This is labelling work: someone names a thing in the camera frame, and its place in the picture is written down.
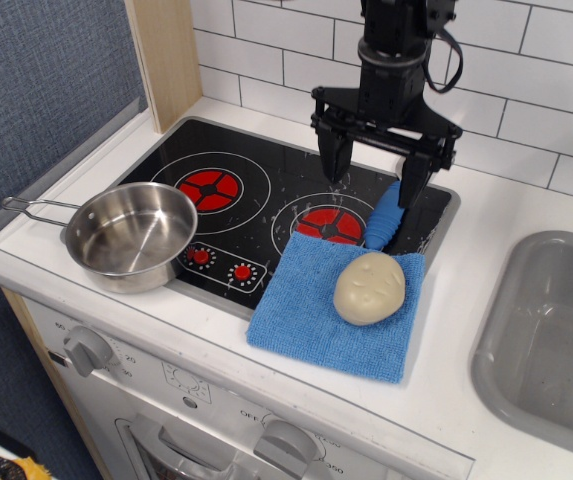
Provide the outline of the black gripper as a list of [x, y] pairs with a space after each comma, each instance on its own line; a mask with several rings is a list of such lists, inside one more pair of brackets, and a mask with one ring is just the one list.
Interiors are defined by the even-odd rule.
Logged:
[[404, 156], [396, 164], [402, 208], [416, 203], [434, 172], [451, 167], [462, 130], [424, 100], [424, 87], [432, 84], [430, 51], [414, 47], [391, 56], [360, 47], [357, 88], [319, 86], [312, 91], [311, 126], [323, 173], [331, 183], [347, 173], [355, 141]]

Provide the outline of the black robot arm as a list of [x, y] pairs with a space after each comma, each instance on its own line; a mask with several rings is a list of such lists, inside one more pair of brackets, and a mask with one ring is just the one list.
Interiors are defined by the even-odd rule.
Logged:
[[445, 26], [455, 19], [452, 1], [364, 1], [356, 88], [317, 87], [311, 125], [324, 175], [336, 183], [347, 172], [354, 143], [404, 158], [398, 204], [413, 206], [431, 175], [449, 169], [462, 129], [433, 111], [424, 90], [450, 91], [463, 71], [438, 87], [429, 73], [432, 42], [441, 38], [462, 52]]

